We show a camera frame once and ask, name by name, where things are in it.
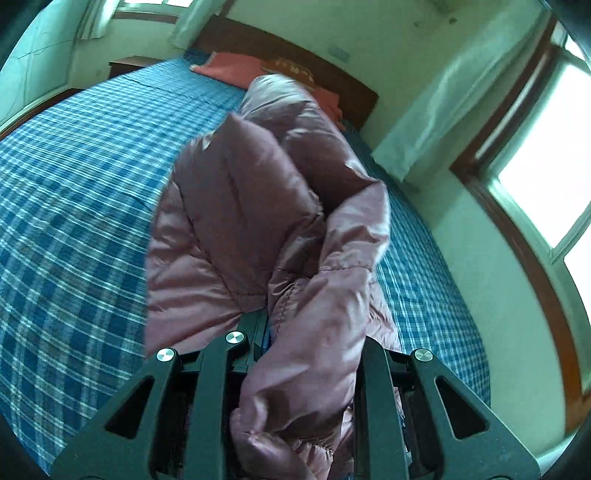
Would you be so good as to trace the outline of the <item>pink puffer down jacket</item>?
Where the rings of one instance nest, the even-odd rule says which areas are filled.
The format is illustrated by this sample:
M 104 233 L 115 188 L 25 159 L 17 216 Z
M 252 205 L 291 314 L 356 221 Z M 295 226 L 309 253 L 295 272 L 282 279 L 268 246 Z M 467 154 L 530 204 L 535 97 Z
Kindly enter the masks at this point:
M 270 349 L 230 417 L 250 476 L 352 472 L 363 343 L 401 346 L 377 279 L 389 241 L 385 184 L 287 77 L 253 80 L 180 153 L 151 226 L 144 349 L 197 351 L 266 310 Z

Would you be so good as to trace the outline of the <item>blue plaid bed sheet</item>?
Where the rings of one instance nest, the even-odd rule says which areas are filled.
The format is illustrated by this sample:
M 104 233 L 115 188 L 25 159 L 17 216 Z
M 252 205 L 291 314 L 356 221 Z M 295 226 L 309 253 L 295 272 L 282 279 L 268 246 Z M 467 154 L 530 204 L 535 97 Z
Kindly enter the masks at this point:
M 43 472 L 142 364 L 158 197 L 245 94 L 190 71 L 205 59 L 79 92 L 1 143 L 1 414 Z

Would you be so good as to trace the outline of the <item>orange folded blanket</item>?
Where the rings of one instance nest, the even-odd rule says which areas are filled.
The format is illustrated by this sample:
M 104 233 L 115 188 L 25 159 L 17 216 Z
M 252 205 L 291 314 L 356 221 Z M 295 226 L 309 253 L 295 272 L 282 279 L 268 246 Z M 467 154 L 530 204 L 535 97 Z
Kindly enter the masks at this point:
M 204 65 L 192 64 L 189 69 L 193 73 L 247 90 L 250 83 L 256 78 L 272 74 L 262 70 L 263 61 L 249 55 L 214 52 L 211 53 Z M 329 119 L 335 123 L 339 130 L 345 131 L 346 127 L 342 124 L 342 110 L 339 107 L 339 95 L 318 84 L 314 90 L 305 89 L 311 93 L 322 111 L 329 116 Z

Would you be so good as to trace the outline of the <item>wooden bedside table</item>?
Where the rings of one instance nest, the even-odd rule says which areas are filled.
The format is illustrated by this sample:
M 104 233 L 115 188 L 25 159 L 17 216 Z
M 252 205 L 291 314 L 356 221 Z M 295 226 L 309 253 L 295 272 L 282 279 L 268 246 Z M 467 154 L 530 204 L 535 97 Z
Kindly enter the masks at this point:
M 108 78 L 112 79 L 117 76 L 125 75 L 160 62 L 161 59 L 145 56 L 129 56 L 118 60 L 112 60 L 109 62 L 110 71 Z

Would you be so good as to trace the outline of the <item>brown embroidered pillow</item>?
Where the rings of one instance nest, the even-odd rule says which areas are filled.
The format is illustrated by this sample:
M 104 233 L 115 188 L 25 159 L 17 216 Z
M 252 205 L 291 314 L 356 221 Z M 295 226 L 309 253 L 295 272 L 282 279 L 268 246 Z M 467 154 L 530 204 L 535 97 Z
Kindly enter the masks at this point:
M 301 85 L 304 85 L 305 88 L 311 90 L 317 87 L 311 70 L 290 59 L 277 58 L 264 60 L 262 62 L 262 70 L 266 73 L 281 74 L 290 77 Z

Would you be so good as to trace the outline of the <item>pale green side curtain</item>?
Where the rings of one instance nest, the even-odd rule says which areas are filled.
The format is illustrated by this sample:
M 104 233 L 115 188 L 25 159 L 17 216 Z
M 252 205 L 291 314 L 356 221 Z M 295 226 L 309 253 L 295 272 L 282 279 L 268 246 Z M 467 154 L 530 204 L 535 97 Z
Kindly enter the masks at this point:
M 499 1 L 499 12 L 462 40 L 444 70 L 421 93 L 373 156 L 404 180 L 477 105 L 543 18 L 537 1 Z

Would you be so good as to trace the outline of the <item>side window wooden frame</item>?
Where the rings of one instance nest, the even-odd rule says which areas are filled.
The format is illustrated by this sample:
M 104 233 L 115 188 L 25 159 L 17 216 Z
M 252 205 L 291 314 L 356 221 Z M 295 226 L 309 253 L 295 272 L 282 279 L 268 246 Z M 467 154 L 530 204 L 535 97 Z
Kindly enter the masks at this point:
M 590 66 L 557 19 L 450 169 L 500 229 L 535 292 L 572 432 L 590 412 Z

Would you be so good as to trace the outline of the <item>wall socket plate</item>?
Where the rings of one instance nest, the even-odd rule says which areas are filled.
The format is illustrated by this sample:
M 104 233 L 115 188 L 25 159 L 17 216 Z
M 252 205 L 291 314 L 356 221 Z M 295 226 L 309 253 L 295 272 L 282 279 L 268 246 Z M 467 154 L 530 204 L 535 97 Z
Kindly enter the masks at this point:
M 335 59 L 338 59 L 339 62 L 342 63 L 348 63 L 349 59 L 351 59 L 351 54 L 349 54 L 348 51 L 336 45 L 332 45 L 329 47 L 329 55 L 331 55 Z

